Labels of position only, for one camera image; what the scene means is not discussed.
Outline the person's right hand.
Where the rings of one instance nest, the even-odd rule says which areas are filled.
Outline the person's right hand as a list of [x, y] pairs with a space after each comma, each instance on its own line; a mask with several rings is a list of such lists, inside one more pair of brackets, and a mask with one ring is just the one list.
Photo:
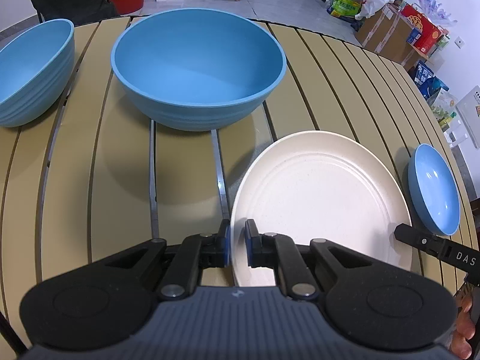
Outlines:
[[475, 325], [470, 319], [472, 303], [470, 295], [463, 298], [456, 319], [456, 329], [452, 334], [450, 350], [459, 359], [468, 359], [472, 354], [472, 347], [469, 344], [469, 340], [475, 334]]

